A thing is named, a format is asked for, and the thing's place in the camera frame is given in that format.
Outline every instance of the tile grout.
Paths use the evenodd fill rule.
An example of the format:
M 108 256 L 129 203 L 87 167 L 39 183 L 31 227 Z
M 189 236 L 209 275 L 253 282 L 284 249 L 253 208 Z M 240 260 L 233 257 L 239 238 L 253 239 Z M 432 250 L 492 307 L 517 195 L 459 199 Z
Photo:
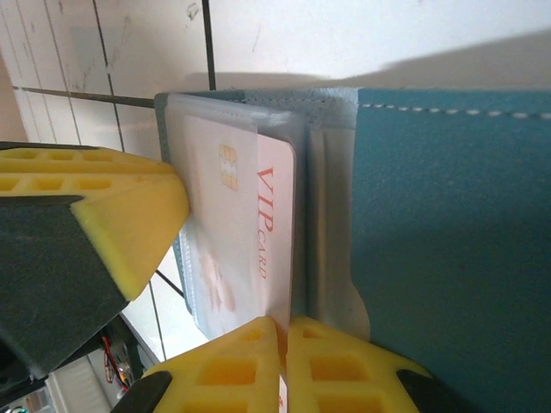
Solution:
M 203 25 L 205 29 L 205 47 L 207 48 L 208 88 L 216 90 L 216 72 L 214 71 L 214 43 L 213 26 L 210 18 L 210 4 L 208 0 L 202 0 Z
M 28 52 L 30 54 L 31 61 L 33 62 L 34 73 L 36 74 L 36 80 L 38 81 L 39 87 L 42 88 L 42 81 L 40 80 L 40 76 L 38 74 L 38 67 L 36 65 L 36 61 L 34 60 L 33 48 L 31 47 L 31 42 L 28 39 L 27 28 L 25 27 L 25 22 L 23 21 L 23 13 L 21 12 L 21 6 L 19 5 L 19 0 L 15 0 L 15 5 L 17 6 L 17 12 L 19 13 L 19 18 L 21 19 L 23 33 L 25 34 L 25 40 L 27 41 L 27 45 L 28 45 Z M 55 130 L 53 129 L 53 123 L 52 123 L 52 116 L 50 115 L 50 108 L 46 103 L 46 97 L 44 95 L 42 95 L 42 100 L 44 101 L 44 107 L 46 108 L 46 115 L 48 117 L 48 122 L 50 123 L 50 129 L 52 129 L 53 142 L 57 144 L 58 138 L 55 136 Z
M 155 294 L 153 293 L 153 284 L 151 281 L 149 281 L 148 285 L 149 285 L 149 292 L 152 296 L 153 311 L 155 312 L 155 321 L 157 322 L 158 338 L 161 340 L 161 349 L 163 350 L 163 357 L 166 360 L 166 351 L 164 350 L 163 332 L 161 331 L 161 323 L 158 321 L 158 310 L 157 310 L 157 303 L 155 302 Z
M 166 275 L 164 275 L 164 274 L 163 274 L 160 270 L 158 270 L 158 269 L 155 270 L 155 273 L 156 273 L 159 277 L 161 277 L 161 279 L 162 279 L 164 282 L 166 282 L 166 283 L 170 286 L 170 288 L 172 288 L 172 289 L 176 292 L 176 294 L 178 294 L 180 297 L 184 298 L 184 297 L 183 297 L 183 291 L 182 291 L 180 288 L 178 288 L 177 285 L 175 285 L 171 280 L 169 280 L 169 278 L 168 278 Z
M 105 39 L 103 38 L 102 24 L 100 23 L 100 14 L 97 11 L 96 0 L 92 0 L 92 3 L 94 4 L 94 13 L 96 14 L 97 30 L 100 34 L 100 42 L 102 43 L 103 60 L 105 61 L 105 72 L 107 74 L 109 90 L 111 91 L 111 95 L 114 96 L 115 92 L 113 89 L 113 79 L 111 78 L 111 74 L 109 73 L 109 61 L 107 57 L 107 51 L 105 50 Z M 119 120 L 119 111 L 117 110 L 117 106 L 115 103 L 113 103 L 113 110 L 115 111 L 115 119 L 117 121 L 117 128 L 119 129 L 119 140 L 121 142 L 121 149 L 124 152 L 124 139 L 122 138 L 122 129 L 121 129 L 121 122 Z
M 58 41 L 55 38 L 55 32 L 53 31 L 52 17 L 50 16 L 50 10 L 48 9 L 46 0 L 44 0 L 44 9 L 46 10 L 46 18 L 48 20 L 48 25 L 50 26 L 50 32 L 52 33 L 53 46 L 55 48 L 56 54 L 58 55 L 58 63 L 59 63 L 59 70 L 61 71 L 61 78 L 63 79 L 63 85 L 65 86 L 65 91 L 68 94 L 67 100 L 69 101 L 69 107 L 71 108 L 72 121 L 75 124 L 75 132 L 77 132 L 77 140 L 78 140 L 78 143 L 82 145 L 83 143 L 82 143 L 82 140 L 80 139 L 80 131 L 78 130 L 77 116 L 75 115 L 75 109 L 72 106 L 71 92 L 69 91 L 69 86 L 67 84 L 67 77 L 65 76 L 65 72 L 63 71 L 63 62 L 61 61 L 61 55 L 59 54 Z
M 116 103 L 117 105 L 135 106 L 139 108 L 151 108 L 151 109 L 154 108 L 153 99 L 149 99 L 146 97 L 103 95 L 99 93 L 69 92 L 69 91 L 63 91 L 63 90 L 36 89 L 36 88 L 26 88 L 26 87 L 19 87 L 19 86 L 13 86 L 13 89 L 21 89 L 27 92 L 41 93 L 44 95 L 65 96 L 73 99 Z
M 17 65 L 17 70 L 19 71 L 19 77 L 21 78 L 21 81 L 23 83 L 23 73 L 21 71 L 21 65 L 19 63 L 19 59 L 17 58 L 17 54 L 15 53 L 14 41 L 11 38 L 11 33 L 9 32 L 8 22 L 6 21 L 6 16 L 4 15 L 3 8 L 1 6 L 0 6 L 0 14 L 2 15 L 3 25 L 6 27 L 6 33 L 8 34 L 8 37 L 9 37 L 9 44 L 11 45 L 11 51 L 14 54 L 14 60 L 15 60 L 15 64 Z M 36 119 L 34 118 L 33 107 L 31 106 L 31 101 L 28 99 L 28 94 L 27 93 L 25 93 L 25 99 L 27 100 L 28 110 L 30 111 L 31 117 L 33 118 L 33 124 L 34 124 L 34 129 L 36 130 L 36 136 L 38 137 L 38 140 L 40 142 L 42 142 L 42 138 L 40 137 L 40 132 L 38 130 L 38 125 L 36 124 Z

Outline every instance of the white tile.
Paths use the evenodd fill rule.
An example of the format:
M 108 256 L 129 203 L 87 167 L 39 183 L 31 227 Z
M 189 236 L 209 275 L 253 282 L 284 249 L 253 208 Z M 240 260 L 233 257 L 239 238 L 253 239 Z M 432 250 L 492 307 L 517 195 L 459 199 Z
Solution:
M 16 0 L 4 0 L 0 3 L 3 19 L 6 21 L 9 38 L 14 48 L 15 58 L 19 63 L 19 70 L 22 76 L 22 86 L 27 88 L 40 87 L 36 69 L 34 68 L 33 57 L 25 35 L 25 27 L 17 8 Z
M 549 2 L 216 0 L 210 9 L 219 89 L 345 78 L 385 87 L 551 85 L 542 57 L 551 53 Z
M 160 361 L 164 361 L 163 347 L 158 334 L 157 319 L 149 286 L 125 308 L 122 313 L 134 327 L 149 349 Z
M 46 0 L 61 64 L 72 92 L 110 95 L 94 4 Z
M 19 72 L 19 65 L 15 58 L 14 48 L 9 40 L 8 28 L 0 15 L 0 49 L 2 49 L 2 59 L 8 69 L 9 79 L 11 84 L 15 86 L 22 86 L 22 77 Z
M 71 99 L 82 145 L 121 150 L 119 128 L 112 103 Z
M 19 107 L 19 113 L 21 114 L 21 119 L 23 121 L 23 126 L 25 127 L 25 132 L 27 133 L 27 139 L 29 142 L 40 142 L 40 135 L 36 128 L 36 123 L 34 122 L 33 112 L 31 111 L 31 106 L 28 102 L 28 93 L 23 90 L 14 90 L 15 100 L 17 101 L 17 106 Z
M 58 144 L 79 145 L 69 98 L 44 95 Z
M 55 135 L 44 95 L 41 93 L 28 92 L 27 97 L 36 123 L 36 129 L 40 136 L 40 141 L 45 144 L 55 144 Z
M 155 110 L 117 105 L 125 152 L 161 160 Z
M 44 2 L 19 0 L 19 7 L 41 88 L 65 90 Z
M 200 1 L 97 1 L 108 70 L 118 96 L 208 89 Z
M 176 265 L 176 257 L 174 256 L 174 249 L 172 247 L 166 252 L 166 255 L 163 258 L 163 261 L 158 266 L 158 270 L 163 273 L 172 284 L 180 288 L 180 291 L 183 291 L 182 280 L 180 279 L 180 274 L 178 273 L 178 266 Z
M 152 285 L 166 358 L 207 342 L 207 338 L 195 326 L 183 298 L 156 274 L 153 275 Z

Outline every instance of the card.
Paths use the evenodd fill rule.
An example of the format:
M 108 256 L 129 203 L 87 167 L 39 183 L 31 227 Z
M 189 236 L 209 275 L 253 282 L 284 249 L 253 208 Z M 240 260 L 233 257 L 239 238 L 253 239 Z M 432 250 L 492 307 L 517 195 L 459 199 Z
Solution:
M 270 315 L 286 330 L 293 267 L 293 147 L 185 116 L 183 136 L 171 140 L 170 153 L 191 204 L 180 238 L 186 292 L 199 328 L 213 339 Z

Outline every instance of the blue leather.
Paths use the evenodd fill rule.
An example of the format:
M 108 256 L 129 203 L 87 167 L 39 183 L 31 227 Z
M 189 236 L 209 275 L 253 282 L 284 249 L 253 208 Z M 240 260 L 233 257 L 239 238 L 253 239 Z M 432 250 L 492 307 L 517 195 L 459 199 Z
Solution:
M 551 95 L 359 103 L 351 266 L 372 340 L 484 411 L 549 411 Z

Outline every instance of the yellow foam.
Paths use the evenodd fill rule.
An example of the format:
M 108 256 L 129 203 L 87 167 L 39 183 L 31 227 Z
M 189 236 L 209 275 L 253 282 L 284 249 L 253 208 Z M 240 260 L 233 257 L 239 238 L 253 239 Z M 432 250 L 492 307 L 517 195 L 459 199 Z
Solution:
M 291 413 L 418 413 L 396 376 L 413 361 L 307 317 L 292 320 L 287 377 Z
M 141 294 L 189 215 L 166 163 L 103 148 L 0 151 L 0 196 L 45 195 L 84 198 L 73 215 L 127 300 Z
M 172 374 L 155 413 L 276 413 L 279 356 L 274 321 L 259 317 L 155 366 Z
M 0 172 L 172 174 L 167 163 L 107 148 L 21 147 L 0 151 Z

